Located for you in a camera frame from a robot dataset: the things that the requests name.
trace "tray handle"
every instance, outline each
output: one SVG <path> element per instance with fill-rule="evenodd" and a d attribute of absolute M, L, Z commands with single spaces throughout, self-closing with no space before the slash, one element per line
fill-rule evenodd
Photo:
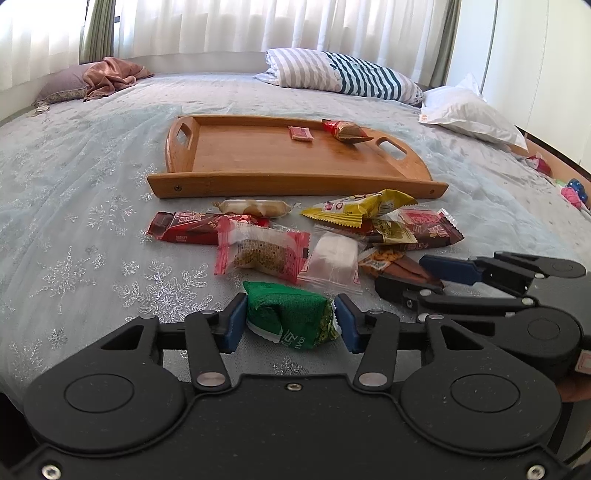
<path fill-rule="evenodd" d="M 403 151 L 405 157 L 402 160 L 397 160 L 392 155 L 388 154 L 385 150 L 380 148 L 380 145 L 384 142 L 388 142 L 397 149 Z M 433 179 L 429 173 L 429 169 L 424 164 L 421 157 L 419 157 L 412 148 L 410 148 L 406 143 L 399 140 L 398 138 L 391 137 L 390 135 L 384 135 L 380 132 L 379 136 L 373 140 L 372 143 L 375 143 L 375 147 L 381 153 L 383 153 L 390 165 L 396 168 L 396 170 L 398 170 L 406 178 L 417 180 Z"/>
<path fill-rule="evenodd" d="M 187 142 L 178 141 L 179 132 L 187 136 Z M 179 171 L 192 171 L 199 140 L 199 124 L 192 116 L 177 118 L 166 138 L 165 159 L 166 170 L 169 173 Z"/>

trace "white sheer curtain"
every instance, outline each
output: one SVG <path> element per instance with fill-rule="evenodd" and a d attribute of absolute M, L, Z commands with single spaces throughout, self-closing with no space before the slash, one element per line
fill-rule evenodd
<path fill-rule="evenodd" d="M 78 64 L 86 0 L 0 5 L 0 91 Z"/>
<path fill-rule="evenodd" d="M 330 50 L 430 77 L 447 0 L 118 0 L 122 58 Z"/>

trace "small red package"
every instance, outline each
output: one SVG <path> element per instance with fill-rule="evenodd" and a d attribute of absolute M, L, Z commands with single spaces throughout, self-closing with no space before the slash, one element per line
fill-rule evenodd
<path fill-rule="evenodd" d="M 254 268 L 295 284 L 308 257 L 308 232 L 283 232 L 229 218 L 220 220 L 217 232 L 214 275 L 224 275 L 236 268 Z"/>
<path fill-rule="evenodd" d="M 146 232 L 158 240 L 172 243 L 217 245 L 217 226 L 228 217 L 243 223 L 269 226 L 268 218 L 252 215 L 223 215 L 221 213 L 158 212 Z"/>

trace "striped pillow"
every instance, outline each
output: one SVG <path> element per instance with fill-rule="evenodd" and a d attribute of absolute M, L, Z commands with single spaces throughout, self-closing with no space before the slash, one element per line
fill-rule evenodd
<path fill-rule="evenodd" d="M 269 69 L 256 78 L 280 87 L 310 88 L 420 105 L 423 91 L 392 69 L 340 53 L 305 48 L 267 51 Z"/>

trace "pink blanket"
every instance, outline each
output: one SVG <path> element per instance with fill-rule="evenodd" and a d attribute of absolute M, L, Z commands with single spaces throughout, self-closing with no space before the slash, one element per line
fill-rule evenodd
<path fill-rule="evenodd" d="M 84 101 L 106 97 L 153 76 L 146 67 L 132 61 L 105 57 L 92 65 L 82 79 L 88 84 Z"/>

